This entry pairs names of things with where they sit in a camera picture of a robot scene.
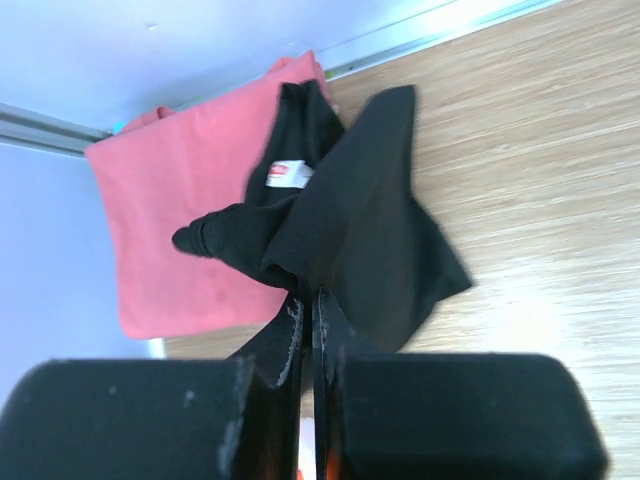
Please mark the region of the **black t-shirt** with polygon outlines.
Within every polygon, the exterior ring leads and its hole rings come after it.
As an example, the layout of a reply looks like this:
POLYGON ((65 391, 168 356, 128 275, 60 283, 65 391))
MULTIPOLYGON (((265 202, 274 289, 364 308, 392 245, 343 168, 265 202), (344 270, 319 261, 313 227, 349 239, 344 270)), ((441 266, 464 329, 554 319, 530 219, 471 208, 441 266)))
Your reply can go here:
POLYGON ((472 281, 411 184, 416 91, 372 96, 344 127, 315 81, 285 83, 241 203, 178 229, 181 252, 293 295, 329 292, 380 348, 404 346, 472 281))

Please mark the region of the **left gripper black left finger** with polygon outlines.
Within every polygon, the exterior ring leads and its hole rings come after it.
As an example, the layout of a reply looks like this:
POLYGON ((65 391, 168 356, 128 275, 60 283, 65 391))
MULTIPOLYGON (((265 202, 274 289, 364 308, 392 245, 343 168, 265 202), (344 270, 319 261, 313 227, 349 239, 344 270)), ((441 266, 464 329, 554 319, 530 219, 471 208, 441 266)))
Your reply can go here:
POLYGON ((295 479, 305 307, 289 294, 276 316, 232 358, 251 368, 234 438, 232 479, 295 479))

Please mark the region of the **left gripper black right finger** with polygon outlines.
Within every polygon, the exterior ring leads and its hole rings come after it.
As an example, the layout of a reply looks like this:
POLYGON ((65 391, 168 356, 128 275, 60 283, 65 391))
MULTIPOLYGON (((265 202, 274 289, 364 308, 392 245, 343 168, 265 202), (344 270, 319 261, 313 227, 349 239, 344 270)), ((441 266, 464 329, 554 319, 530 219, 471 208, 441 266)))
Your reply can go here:
POLYGON ((391 479, 394 356, 377 348, 322 289, 313 301, 316 472, 319 479, 391 479))

